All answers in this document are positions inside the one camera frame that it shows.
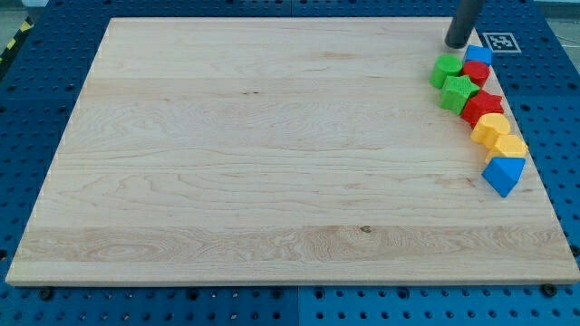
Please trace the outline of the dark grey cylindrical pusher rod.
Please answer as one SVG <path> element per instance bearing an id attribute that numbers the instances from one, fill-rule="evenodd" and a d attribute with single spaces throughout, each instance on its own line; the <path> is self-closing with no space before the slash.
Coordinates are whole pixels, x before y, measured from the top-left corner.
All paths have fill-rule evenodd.
<path id="1" fill-rule="evenodd" d="M 459 1 L 444 39 L 449 48 L 461 49 L 466 46 L 483 6 L 484 0 Z"/>

